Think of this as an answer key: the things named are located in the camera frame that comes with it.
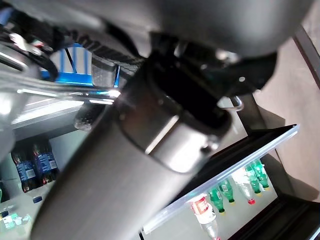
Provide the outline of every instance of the wire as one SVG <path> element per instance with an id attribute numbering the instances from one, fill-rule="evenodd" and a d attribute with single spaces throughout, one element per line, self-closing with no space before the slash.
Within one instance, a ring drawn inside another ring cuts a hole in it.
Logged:
<path id="1" fill-rule="evenodd" d="M 68 48 L 65 48 L 64 50 L 66 52 L 66 55 L 68 56 L 69 62 L 70 62 L 71 67 L 72 67 L 72 70 L 76 74 L 77 73 L 77 69 L 76 69 L 76 66 L 74 64 L 74 61 L 71 58 L 70 52 L 69 52 Z"/>
<path id="2" fill-rule="evenodd" d="M 142 235 L 142 232 L 139 231 L 139 237 L 140 237 L 140 240 L 145 240 L 144 236 Z"/>

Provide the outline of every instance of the plastic bottle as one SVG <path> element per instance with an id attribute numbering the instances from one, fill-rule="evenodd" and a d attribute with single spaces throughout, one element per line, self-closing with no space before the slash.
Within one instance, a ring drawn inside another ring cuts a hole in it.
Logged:
<path id="1" fill-rule="evenodd" d="M 41 182 L 47 184 L 56 180 L 59 170 L 49 142 L 33 144 L 32 152 Z"/>
<path id="2" fill-rule="evenodd" d="M 220 240 L 218 235 L 218 224 L 216 214 L 212 206 L 206 201 L 206 195 L 201 194 L 192 199 L 191 208 L 198 220 L 202 230 L 208 234 L 212 240 Z"/>
<path id="3" fill-rule="evenodd" d="M 228 179 L 225 179 L 218 184 L 219 190 L 228 199 L 229 203 L 235 204 L 234 192 Z"/>
<path id="4" fill-rule="evenodd" d="M 268 175 L 266 173 L 266 170 L 264 168 L 264 165 L 261 163 L 260 159 L 256 159 L 251 163 L 251 167 L 254 170 L 254 173 L 256 177 L 259 180 L 259 183 L 263 186 L 265 190 L 269 189 L 268 184 Z"/>
<path id="5" fill-rule="evenodd" d="M 21 187 L 24 193 L 40 186 L 35 173 L 35 166 L 23 149 L 14 149 L 11 152 L 12 160 L 18 171 Z"/>
<path id="6" fill-rule="evenodd" d="M 232 173 L 232 178 L 239 188 L 242 195 L 246 198 L 248 204 L 253 205 L 256 203 L 254 199 L 254 193 L 250 184 L 250 180 L 247 176 L 247 172 L 244 167 L 238 169 Z"/>
<path id="7" fill-rule="evenodd" d="M 251 184 L 251 187 L 252 187 L 254 193 L 260 197 L 261 191 L 260 191 L 259 180 L 255 174 L 254 169 L 251 167 L 251 165 L 247 165 L 247 166 L 245 166 L 245 171 L 246 171 L 246 175 L 249 178 L 249 181 L 250 181 L 250 184 Z"/>
<path id="8" fill-rule="evenodd" d="M 224 209 L 224 200 L 219 192 L 219 190 L 215 187 L 210 192 L 210 200 L 218 209 L 219 213 L 223 214 L 225 212 Z"/>

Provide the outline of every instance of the bottle cap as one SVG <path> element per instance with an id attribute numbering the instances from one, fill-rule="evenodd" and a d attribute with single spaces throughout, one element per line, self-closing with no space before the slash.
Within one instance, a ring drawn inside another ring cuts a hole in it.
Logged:
<path id="1" fill-rule="evenodd" d="M 255 203 L 256 203 L 256 201 L 254 199 L 248 200 L 248 204 L 250 204 L 250 205 L 253 205 Z"/>
<path id="2" fill-rule="evenodd" d="M 39 203 L 42 201 L 42 196 L 36 196 L 32 199 L 32 201 L 34 204 Z"/>

